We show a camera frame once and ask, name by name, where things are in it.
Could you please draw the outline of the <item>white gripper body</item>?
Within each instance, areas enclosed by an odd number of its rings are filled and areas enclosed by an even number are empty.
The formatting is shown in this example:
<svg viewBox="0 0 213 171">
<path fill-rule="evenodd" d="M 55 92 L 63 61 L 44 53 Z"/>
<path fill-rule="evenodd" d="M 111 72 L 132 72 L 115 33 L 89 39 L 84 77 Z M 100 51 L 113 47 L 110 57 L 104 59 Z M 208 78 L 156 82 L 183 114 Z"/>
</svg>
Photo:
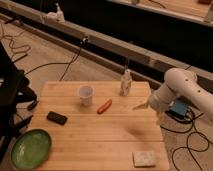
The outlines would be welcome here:
<svg viewBox="0 0 213 171">
<path fill-rule="evenodd" d="M 152 109 L 161 113 L 168 109 L 173 100 L 173 92 L 167 85 L 161 85 L 148 98 L 148 103 Z"/>
</svg>

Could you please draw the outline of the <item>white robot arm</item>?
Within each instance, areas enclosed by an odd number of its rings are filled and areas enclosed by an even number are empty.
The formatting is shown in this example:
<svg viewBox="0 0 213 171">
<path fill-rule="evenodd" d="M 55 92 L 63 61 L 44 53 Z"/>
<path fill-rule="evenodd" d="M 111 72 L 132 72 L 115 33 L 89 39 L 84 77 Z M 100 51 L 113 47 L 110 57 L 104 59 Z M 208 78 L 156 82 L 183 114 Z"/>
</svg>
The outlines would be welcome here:
<svg viewBox="0 0 213 171">
<path fill-rule="evenodd" d="M 213 122 L 213 94 L 198 85 L 197 75 L 193 71 L 181 68 L 169 69 L 164 75 L 164 83 L 148 97 L 146 102 L 135 106 L 134 110 L 150 106 L 161 119 L 170 104 L 180 96 L 188 99 Z"/>
</svg>

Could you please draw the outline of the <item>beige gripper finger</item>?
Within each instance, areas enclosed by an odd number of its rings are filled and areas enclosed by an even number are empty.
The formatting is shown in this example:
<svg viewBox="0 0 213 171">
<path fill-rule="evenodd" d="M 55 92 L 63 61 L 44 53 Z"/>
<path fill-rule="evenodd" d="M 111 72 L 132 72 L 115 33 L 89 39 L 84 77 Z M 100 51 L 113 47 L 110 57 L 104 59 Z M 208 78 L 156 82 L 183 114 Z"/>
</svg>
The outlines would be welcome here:
<svg viewBox="0 0 213 171">
<path fill-rule="evenodd" d="M 163 112 L 157 112 L 156 116 L 157 116 L 157 121 L 156 121 L 156 123 L 157 123 L 157 125 L 160 125 L 161 122 L 163 121 L 163 118 L 164 118 Z"/>
<path fill-rule="evenodd" d="M 144 103 L 142 103 L 140 105 L 137 105 L 137 106 L 133 107 L 133 110 L 146 109 L 146 108 L 148 108 L 148 106 L 149 106 L 149 102 L 146 101 L 146 102 L 144 102 Z"/>
</svg>

